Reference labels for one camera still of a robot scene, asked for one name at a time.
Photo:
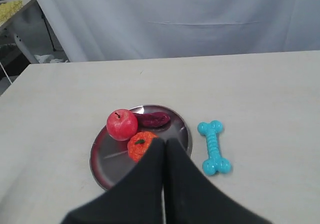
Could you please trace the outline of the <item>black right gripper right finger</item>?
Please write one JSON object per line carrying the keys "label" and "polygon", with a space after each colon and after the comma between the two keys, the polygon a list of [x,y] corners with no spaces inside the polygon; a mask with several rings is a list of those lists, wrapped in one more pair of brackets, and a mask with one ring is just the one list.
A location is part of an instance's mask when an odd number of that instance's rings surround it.
{"label": "black right gripper right finger", "polygon": [[168,224],[268,224],[214,186],[177,139],[165,144],[164,202]]}

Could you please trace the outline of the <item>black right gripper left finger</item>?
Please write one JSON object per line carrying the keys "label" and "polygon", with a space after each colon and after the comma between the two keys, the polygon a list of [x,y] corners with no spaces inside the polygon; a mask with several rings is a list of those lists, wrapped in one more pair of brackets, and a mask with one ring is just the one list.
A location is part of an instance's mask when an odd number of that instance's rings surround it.
{"label": "black right gripper left finger", "polygon": [[165,142],[153,139],[135,167],[115,186],[70,211],[64,224],[161,224]]}

